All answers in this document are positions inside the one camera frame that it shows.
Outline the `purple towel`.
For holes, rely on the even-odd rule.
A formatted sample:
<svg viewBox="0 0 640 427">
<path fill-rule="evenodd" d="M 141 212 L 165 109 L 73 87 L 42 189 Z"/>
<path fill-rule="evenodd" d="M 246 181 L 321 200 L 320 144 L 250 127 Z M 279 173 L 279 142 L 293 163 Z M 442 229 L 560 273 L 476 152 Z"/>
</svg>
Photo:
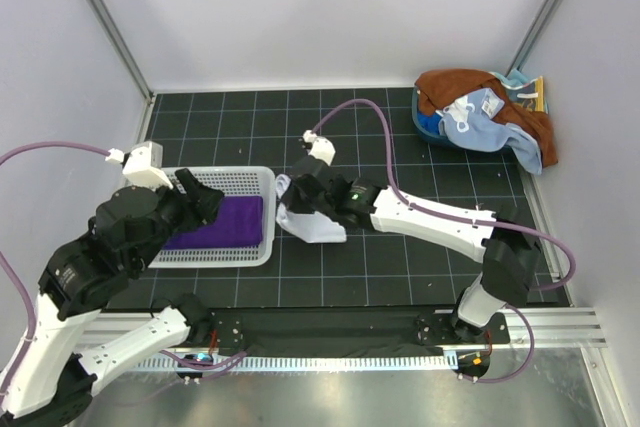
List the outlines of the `purple towel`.
<svg viewBox="0 0 640 427">
<path fill-rule="evenodd" d="M 264 203 L 260 196 L 225 197 L 214 223 L 177 234 L 164 250 L 218 249 L 258 246 L 263 240 Z"/>
</svg>

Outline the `white plastic mesh basket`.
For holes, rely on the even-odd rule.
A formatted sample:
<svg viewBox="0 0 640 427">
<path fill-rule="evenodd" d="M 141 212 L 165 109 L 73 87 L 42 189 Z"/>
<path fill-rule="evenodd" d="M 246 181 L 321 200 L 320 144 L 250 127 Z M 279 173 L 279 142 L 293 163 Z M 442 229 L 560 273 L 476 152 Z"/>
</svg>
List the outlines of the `white plastic mesh basket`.
<svg viewBox="0 0 640 427">
<path fill-rule="evenodd" d="M 277 198 L 274 172 L 264 166 L 189 167 L 204 185 L 218 189 L 225 198 L 260 196 L 263 213 L 262 241 L 255 246 L 162 250 L 150 268 L 248 268 L 264 264 L 271 256 L 275 238 Z"/>
</svg>

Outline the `white towel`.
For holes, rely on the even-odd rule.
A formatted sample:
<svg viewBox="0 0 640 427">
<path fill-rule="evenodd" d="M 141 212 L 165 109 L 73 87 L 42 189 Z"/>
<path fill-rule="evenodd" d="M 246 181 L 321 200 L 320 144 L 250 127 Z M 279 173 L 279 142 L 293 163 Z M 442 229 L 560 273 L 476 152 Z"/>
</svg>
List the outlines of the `white towel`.
<svg viewBox="0 0 640 427">
<path fill-rule="evenodd" d="M 338 244 L 347 241 L 344 227 L 319 212 L 294 213 L 285 205 L 285 195 L 292 190 L 291 179 L 279 174 L 275 179 L 275 193 L 279 201 L 276 223 L 289 234 L 308 244 Z"/>
</svg>

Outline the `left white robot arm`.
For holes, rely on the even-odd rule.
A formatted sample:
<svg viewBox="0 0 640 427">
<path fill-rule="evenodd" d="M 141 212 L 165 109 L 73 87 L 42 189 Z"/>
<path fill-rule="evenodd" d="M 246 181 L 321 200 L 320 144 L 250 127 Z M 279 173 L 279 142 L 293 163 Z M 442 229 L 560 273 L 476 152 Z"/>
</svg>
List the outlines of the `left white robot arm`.
<svg viewBox="0 0 640 427">
<path fill-rule="evenodd" d="M 224 198 L 187 169 L 159 187 L 127 186 L 100 204 L 82 236 L 59 247 L 38 282 L 34 321 L 2 374 L 4 426 L 64 426 L 136 363 L 213 334 L 212 314 L 192 293 L 170 301 L 142 327 L 85 352 L 88 326 L 140 277 L 167 242 L 213 223 Z"/>
</svg>

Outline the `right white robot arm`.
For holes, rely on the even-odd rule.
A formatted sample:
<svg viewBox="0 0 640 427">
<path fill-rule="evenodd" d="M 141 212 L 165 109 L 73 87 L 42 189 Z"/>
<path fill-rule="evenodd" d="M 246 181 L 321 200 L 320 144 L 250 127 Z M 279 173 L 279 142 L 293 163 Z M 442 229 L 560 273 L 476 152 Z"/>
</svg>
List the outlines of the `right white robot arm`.
<svg viewBox="0 0 640 427">
<path fill-rule="evenodd" d="M 484 338 L 492 317 L 522 307 L 533 286 L 542 248 L 519 231 L 516 210 L 469 210 L 428 201 L 369 179 L 346 179 L 313 156 L 276 178 L 277 221 L 307 243 L 342 242 L 347 230 L 400 234 L 453 250 L 481 267 L 450 316 L 460 342 Z"/>
</svg>

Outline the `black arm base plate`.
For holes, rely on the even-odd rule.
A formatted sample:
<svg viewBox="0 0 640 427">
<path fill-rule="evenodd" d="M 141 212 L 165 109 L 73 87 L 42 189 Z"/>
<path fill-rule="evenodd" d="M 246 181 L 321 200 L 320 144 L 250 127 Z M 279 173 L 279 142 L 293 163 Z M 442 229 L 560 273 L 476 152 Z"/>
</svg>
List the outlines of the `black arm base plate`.
<svg viewBox="0 0 640 427">
<path fill-rule="evenodd" d="M 493 315 L 479 333 L 454 328 L 452 312 L 439 306 L 245 308 L 213 312 L 223 351 L 262 349 L 273 355 L 348 355 L 355 351 L 397 350 L 474 344 L 506 345 L 511 336 L 505 316 Z"/>
</svg>

